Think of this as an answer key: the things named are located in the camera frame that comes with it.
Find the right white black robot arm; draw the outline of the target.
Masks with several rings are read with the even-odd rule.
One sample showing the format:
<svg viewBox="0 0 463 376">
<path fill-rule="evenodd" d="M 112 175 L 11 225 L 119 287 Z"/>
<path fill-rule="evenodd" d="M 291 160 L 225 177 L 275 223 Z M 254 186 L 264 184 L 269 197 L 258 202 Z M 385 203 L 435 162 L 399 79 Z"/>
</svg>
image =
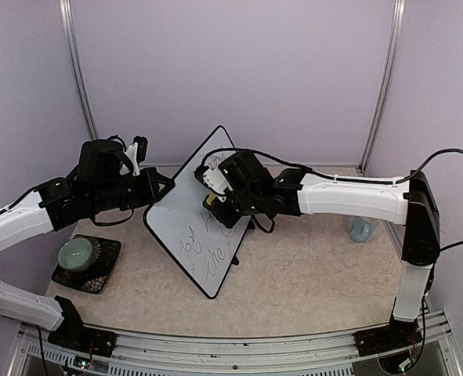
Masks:
<svg viewBox="0 0 463 376">
<path fill-rule="evenodd" d="M 440 254 L 439 213 L 420 171 L 392 179 L 324 175 L 288 164 L 272 176 L 252 150 L 236 149 L 217 167 L 201 164 L 195 176 L 210 190 L 203 202 L 227 228 L 248 216 L 336 214 L 377 219 L 405 228 L 403 272 L 388 324 L 355 334 L 360 356 L 425 342 L 422 310 Z"/>
</svg>

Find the yellow black whiteboard eraser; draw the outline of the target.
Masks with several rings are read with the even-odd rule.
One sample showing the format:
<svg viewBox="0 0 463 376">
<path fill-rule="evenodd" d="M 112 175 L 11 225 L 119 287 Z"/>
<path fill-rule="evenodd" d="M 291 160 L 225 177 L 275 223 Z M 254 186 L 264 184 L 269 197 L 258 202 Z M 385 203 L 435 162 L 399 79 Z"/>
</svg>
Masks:
<svg viewBox="0 0 463 376">
<path fill-rule="evenodd" d="M 205 208 L 209 209 L 209 208 L 213 205 L 213 203 L 214 203 L 215 201 L 219 202 L 219 199 L 218 199 L 218 197 L 217 197 L 216 195 L 214 195 L 213 193 L 211 193 L 211 194 L 207 195 L 207 196 L 205 197 L 205 199 L 203 200 L 203 206 L 204 206 Z"/>
</svg>

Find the white whiteboard black frame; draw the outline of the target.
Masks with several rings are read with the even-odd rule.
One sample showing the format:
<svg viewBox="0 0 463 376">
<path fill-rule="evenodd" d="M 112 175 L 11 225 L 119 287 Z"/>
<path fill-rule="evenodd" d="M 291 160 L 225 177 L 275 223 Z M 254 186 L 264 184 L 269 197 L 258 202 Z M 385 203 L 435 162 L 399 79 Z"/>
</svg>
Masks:
<svg viewBox="0 0 463 376">
<path fill-rule="evenodd" d="M 217 221 L 203 206 L 210 192 L 194 171 L 206 153 L 233 146 L 226 129 L 217 126 L 174 174 L 175 186 L 143 216 L 145 227 L 210 299 L 218 295 L 250 219 L 241 218 L 232 229 Z"/>
</svg>

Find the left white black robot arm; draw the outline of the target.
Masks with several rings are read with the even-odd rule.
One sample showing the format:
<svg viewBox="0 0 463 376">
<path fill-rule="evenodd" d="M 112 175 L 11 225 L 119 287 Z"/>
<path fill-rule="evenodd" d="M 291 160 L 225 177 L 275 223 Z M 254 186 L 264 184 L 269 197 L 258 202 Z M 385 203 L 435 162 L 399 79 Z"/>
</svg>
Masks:
<svg viewBox="0 0 463 376">
<path fill-rule="evenodd" d="M 26 240 L 58 232 L 118 209 L 133 212 L 160 201 L 173 179 L 156 168 L 141 168 L 148 140 L 126 144 L 119 136 L 85 142 L 78 164 L 65 177 L 31 187 L 0 209 L 0 253 Z M 25 291 L 0 280 L 0 316 L 46 329 L 50 343 L 89 355 L 110 356 L 115 335 L 87 328 L 68 298 Z"/>
</svg>

